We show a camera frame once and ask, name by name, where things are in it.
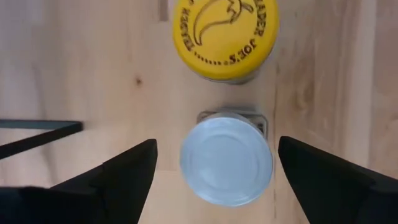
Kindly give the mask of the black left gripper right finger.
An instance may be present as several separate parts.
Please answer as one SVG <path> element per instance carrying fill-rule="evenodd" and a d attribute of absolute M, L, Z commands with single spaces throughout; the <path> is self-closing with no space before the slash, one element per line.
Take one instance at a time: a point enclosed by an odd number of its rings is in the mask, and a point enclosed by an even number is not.
<path fill-rule="evenodd" d="M 398 179 L 288 136 L 278 155 L 310 224 L 398 224 Z"/>

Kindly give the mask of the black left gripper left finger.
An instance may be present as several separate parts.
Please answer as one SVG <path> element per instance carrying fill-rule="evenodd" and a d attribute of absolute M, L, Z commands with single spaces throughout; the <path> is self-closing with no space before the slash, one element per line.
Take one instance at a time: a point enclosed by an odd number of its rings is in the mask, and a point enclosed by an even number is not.
<path fill-rule="evenodd" d="M 0 224 L 137 224 L 157 156 L 148 139 L 51 188 L 0 187 Z"/>

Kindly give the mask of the bagel sesame jar white lid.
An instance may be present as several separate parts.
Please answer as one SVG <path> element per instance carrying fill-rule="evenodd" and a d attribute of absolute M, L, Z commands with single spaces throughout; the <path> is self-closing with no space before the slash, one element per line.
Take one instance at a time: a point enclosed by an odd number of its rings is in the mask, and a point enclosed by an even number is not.
<path fill-rule="evenodd" d="M 267 137 L 268 120 L 255 110 L 202 111 L 182 143 L 184 180 L 195 195 L 215 205 L 239 207 L 255 201 L 273 172 Z"/>

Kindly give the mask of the crunchy onion bottle yellow lid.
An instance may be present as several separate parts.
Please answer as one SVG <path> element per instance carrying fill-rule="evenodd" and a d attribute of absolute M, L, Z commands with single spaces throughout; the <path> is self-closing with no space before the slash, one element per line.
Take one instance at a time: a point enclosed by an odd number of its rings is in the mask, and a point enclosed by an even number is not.
<path fill-rule="evenodd" d="M 204 79 L 254 79 L 279 33 L 277 0 L 178 0 L 172 38 L 178 56 Z"/>

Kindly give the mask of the wooden shelf riser black frame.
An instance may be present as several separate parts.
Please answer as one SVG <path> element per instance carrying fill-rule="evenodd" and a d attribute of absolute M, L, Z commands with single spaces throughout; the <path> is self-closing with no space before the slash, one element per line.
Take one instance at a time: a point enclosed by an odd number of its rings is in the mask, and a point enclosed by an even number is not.
<path fill-rule="evenodd" d="M 66 119 L 60 0 L 0 0 L 0 129 L 36 134 L 0 144 L 0 160 L 83 131 Z"/>

